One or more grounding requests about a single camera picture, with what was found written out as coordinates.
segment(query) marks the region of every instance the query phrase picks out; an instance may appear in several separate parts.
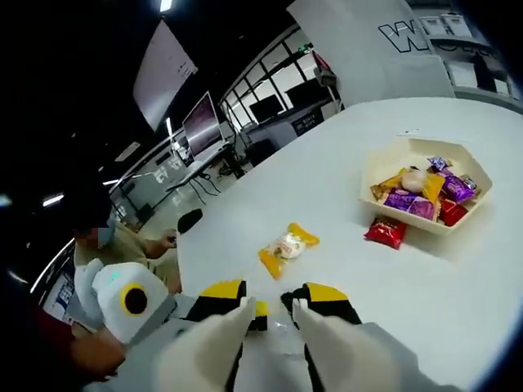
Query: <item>hand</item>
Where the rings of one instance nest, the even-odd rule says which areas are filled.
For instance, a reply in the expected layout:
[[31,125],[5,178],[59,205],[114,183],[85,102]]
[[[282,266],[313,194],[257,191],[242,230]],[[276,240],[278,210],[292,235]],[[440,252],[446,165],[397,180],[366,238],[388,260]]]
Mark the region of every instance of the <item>hand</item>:
[[174,229],[166,230],[159,242],[165,249],[177,247],[177,231]]
[[71,344],[73,362],[93,381],[106,381],[106,377],[114,376],[125,360],[125,351],[123,344],[107,328]]

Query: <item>yellow circle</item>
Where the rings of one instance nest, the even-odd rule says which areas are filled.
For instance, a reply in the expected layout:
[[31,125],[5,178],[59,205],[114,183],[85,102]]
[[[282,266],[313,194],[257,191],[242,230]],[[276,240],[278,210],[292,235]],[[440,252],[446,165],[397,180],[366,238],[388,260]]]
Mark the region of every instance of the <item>yellow circle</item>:
[[125,298],[126,298],[127,294],[134,288],[142,290],[145,295],[145,298],[147,298],[147,293],[145,291],[145,288],[141,284],[136,283],[136,282],[128,283],[120,290],[120,305],[122,306],[123,310],[130,316],[139,316],[139,315],[141,315],[141,313],[139,313],[139,314],[131,313],[129,311],[129,309],[127,308],[127,306],[125,305]]

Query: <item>ceiling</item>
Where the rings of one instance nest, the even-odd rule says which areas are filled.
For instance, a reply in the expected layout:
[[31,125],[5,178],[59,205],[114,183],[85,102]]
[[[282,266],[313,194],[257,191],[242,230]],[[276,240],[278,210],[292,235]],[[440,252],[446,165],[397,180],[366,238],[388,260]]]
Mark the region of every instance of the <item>ceiling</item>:
[[[178,126],[205,91],[218,100],[244,68],[294,23],[292,0],[54,0],[16,5],[23,15],[7,54],[10,97],[4,118],[0,195],[3,260],[32,282],[71,233],[60,204],[42,207],[70,183],[119,178],[167,137],[153,132],[132,99],[142,56],[163,17],[199,71],[175,97]],[[133,141],[141,147],[114,159]]]

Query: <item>beige tray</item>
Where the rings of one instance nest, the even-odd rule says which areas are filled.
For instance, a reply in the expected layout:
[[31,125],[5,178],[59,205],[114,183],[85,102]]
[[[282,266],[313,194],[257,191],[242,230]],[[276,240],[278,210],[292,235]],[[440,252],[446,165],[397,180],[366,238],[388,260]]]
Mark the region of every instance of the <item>beige tray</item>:
[[[376,202],[370,191],[372,185],[379,184],[396,175],[402,167],[416,166],[420,170],[427,170],[430,166],[427,158],[435,155],[452,160],[453,166],[450,170],[456,176],[468,174],[481,189],[481,193],[475,202],[463,204],[469,211],[456,225],[448,227],[443,223],[424,219]],[[360,200],[378,214],[395,218],[434,234],[446,235],[465,224],[470,215],[483,202],[491,188],[492,181],[489,176],[462,145],[438,140],[398,137],[391,145],[382,150],[373,151],[367,157],[361,181]]]

